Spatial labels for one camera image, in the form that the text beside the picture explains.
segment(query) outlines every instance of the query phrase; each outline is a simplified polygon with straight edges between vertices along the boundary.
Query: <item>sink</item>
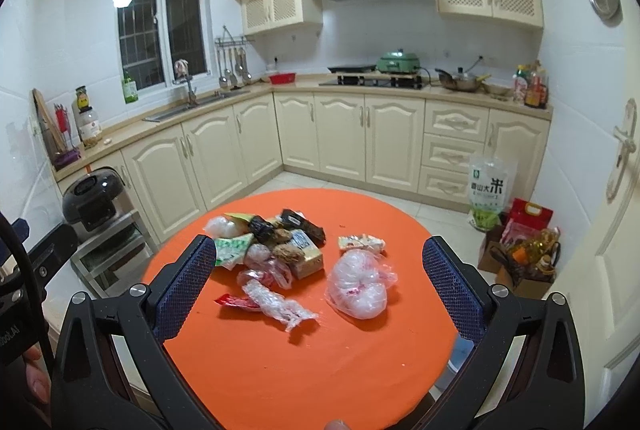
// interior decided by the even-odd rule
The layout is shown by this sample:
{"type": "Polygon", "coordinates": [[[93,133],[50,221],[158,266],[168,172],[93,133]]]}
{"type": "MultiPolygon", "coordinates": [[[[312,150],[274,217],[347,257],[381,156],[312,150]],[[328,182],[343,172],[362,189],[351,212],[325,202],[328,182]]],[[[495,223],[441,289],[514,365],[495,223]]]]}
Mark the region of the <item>sink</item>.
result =
{"type": "Polygon", "coordinates": [[[237,95],[243,95],[248,93],[248,90],[236,89],[235,91],[224,91],[217,95],[209,96],[206,98],[198,98],[198,105],[190,106],[189,104],[183,104],[177,107],[173,107],[172,109],[168,109],[166,111],[162,111],[161,113],[150,115],[146,118],[142,118],[143,121],[152,121],[153,123],[159,123],[160,121],[165,121],[173,118],[174,116],[181,115],[187,111],[192,109],[198,109],[202,106],[212,104],[213,102],[220,102],[220,100],[225,100],[227,98],[231,98],[237,95]]]}

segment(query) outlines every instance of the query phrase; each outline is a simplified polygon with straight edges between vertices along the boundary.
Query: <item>round table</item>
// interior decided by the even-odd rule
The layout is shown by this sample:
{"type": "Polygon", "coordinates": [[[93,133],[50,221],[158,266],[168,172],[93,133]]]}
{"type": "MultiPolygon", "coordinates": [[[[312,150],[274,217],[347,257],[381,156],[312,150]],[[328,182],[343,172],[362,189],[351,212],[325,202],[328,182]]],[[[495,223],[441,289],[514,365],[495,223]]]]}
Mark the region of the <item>round table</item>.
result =
{"type": "Polygon", "coordinates": [[[456,329],[422,269],[429,232],[395,207],[333,189],[268,192],[226,204],[173,236],[143,281],[175,261],[206,222],[224,212],[271,217],[283,208],[324,228],[328,272],[340,257],[338,235],[370,233],[386,241],[398,274],[388,305],[372,320],[334,311],[324,300],[324,271],[280,291],[318,313],[290,334],[262,313],[225,308],[224,293],[245,296],[238,267],[216,268],[180,333],[164,343],[191,388],[228,430],[321,430],[343,419],[352,430],[380,430],[411,412],[446,366],[456,329]]]}

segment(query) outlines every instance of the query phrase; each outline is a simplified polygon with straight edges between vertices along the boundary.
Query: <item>window frame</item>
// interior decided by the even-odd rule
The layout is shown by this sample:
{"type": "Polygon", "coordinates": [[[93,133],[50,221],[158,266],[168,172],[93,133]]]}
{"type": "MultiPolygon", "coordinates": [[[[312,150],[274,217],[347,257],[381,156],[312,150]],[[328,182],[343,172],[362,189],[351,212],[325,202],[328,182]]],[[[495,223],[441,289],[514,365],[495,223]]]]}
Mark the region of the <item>window frame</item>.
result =
{"type": "MultiPolygon", "coordinates": [[[[211,52],[209,46],[209,35],[207,32],[209,29],[207,28],[208,20],[207,20],[207,12],[206,0],[198,0],[199,4],[199,13],[200,13],[200,27],[202,29],[202,49],[204,50],[204,60],[207,66],[207,70],[204,73],[198,73],[196,75],[192,75],[193,79],[191,80],[191,84],[197,83],[201,80],[209,79],[211,77],[211,52]]],[[[155,94],[160,94],[167,89],[173,88],[181,88],[185,87],[186,84],[174,84],[174,67],[172,65],[171,60],[171,48],[169,43],[169,28],[168,28],[168,19],[166,12],[166,0],[156,0],[156,5],[158,9],[156,10],[156,21],[158,25],[158,40],[159,40],[159,51],[160,51],[160,63],[162,65],[162,72],[164,73],[164,82],[159,82],[158,84],[154,84],[152,86],[146,87],[144,89],[138,90],[138,96],[146,97],[152,96],[155,94]]],[[[122,53],[120,52],[120,30],[118,28],[118,9],[114,7],[114,23],[116,27],[116,38],[118,39],[118,52],[120,53],[120,80],[124,78],[124,69],[122,66],[122,53]]]]}

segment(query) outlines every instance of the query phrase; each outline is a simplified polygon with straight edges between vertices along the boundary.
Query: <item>human hand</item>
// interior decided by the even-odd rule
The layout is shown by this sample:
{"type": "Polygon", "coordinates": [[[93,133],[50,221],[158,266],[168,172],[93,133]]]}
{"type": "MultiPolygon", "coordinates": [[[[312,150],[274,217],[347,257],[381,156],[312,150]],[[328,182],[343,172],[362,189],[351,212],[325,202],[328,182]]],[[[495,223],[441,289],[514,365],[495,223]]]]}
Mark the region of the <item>human hand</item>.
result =
{"type": "Polygon", "coordinates": [[[37,361],[41,359],[42,352],[36,346],[30,347],[22,355],[24,363],[27,365],[27,386],[31,394],[41,403],[49,404],[51,398],[51,384],[47,374],[40,369],[37,361]]]}
{"type": "Polygon", "coordinates": [[[329,421],[324,427],[324,430],[350,430],[350,428],[345,425],[344,421],[336,419],[334,421],[329,421]]]}

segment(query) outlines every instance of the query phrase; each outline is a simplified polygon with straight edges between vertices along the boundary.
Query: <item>window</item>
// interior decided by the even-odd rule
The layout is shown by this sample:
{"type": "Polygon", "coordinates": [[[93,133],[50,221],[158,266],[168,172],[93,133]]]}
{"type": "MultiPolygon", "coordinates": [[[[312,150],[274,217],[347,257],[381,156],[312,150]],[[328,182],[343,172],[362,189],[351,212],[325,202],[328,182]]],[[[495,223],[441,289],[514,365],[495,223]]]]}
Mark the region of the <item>window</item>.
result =
{"type": "Polygon", "coordinates": [[[114,0],[123,72],[139,90],[174,80],[174,62],[207,72],[200,0],[114,0]]]}

